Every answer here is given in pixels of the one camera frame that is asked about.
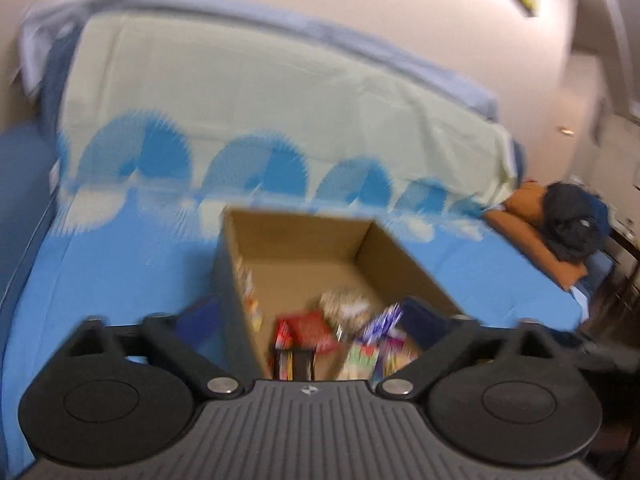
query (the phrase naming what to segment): purple snack wrapper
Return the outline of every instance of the purple snack wrapper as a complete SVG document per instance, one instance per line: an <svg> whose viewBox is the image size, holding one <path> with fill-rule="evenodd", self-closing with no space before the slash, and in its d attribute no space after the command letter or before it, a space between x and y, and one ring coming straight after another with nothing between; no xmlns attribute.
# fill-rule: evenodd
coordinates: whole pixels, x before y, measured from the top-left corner
<svg viewBox="0 0 640 480"><path fill-rule="evenodd" d="M398 303L388 306L382 314L371 321L363 330L359 338L365 344L375 344L386 336L402 317L402 309Z"/></svg>

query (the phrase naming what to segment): ceiling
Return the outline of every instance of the ceiling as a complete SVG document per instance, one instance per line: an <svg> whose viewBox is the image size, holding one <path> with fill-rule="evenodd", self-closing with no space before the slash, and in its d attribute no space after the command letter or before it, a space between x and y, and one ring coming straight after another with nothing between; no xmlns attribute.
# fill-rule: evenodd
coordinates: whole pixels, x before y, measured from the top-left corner
<svg viewBox="0 0 640 480"><path fill-rule="evenodd" d="M574 46L599 54L616 113L640 122L640 0L578 0Z"/></svg>

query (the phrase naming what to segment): red snack package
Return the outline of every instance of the red snack package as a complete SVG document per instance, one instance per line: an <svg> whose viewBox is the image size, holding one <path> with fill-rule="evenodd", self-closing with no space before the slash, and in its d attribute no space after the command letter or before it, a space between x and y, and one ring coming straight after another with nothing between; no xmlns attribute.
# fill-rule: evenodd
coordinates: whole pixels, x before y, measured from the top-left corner
<svg viewBox="0 0 640 480"><path fill-rule="evenodd" d="M291 327L285 319L276 320L276 337L273 347L278 350L288 350L293 346Z"/></svg>
<svg viewBox="0 0 640 480"><path fill-rule="evenodd" d="M287 317L286 322L291 328L294 343L301 348L313 348L316 353L323 354L339 346L332 330L317 310L302 316Z"/></svg>

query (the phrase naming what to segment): sofa armrest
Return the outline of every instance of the sofa armrest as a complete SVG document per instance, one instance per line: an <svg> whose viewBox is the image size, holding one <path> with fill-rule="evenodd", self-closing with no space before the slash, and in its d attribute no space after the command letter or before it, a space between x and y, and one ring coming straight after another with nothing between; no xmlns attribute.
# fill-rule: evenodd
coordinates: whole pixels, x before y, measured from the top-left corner
<svg viewBox="0 0 640 480"><path fill-rule="evenodd" d="M54 193L49 172L55 154L35 121L0 133L0 352L9 337L14 310L40 244L49 229ZM6 469L4 434L0 478Z"/></svg>

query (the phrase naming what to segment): dark clothing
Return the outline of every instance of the dark clothing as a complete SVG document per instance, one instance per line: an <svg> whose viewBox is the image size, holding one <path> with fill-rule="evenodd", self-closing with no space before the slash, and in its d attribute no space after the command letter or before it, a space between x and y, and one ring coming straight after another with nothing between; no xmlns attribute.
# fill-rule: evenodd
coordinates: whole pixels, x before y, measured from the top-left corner
<svg viewBox="0 0 640 480"><path fill-rule="evenodd" d="M542 209L542 235L558 260L583 260L600 248L604 235L594 218L588 193L580 187L552 184L547 188Z"/></svg>

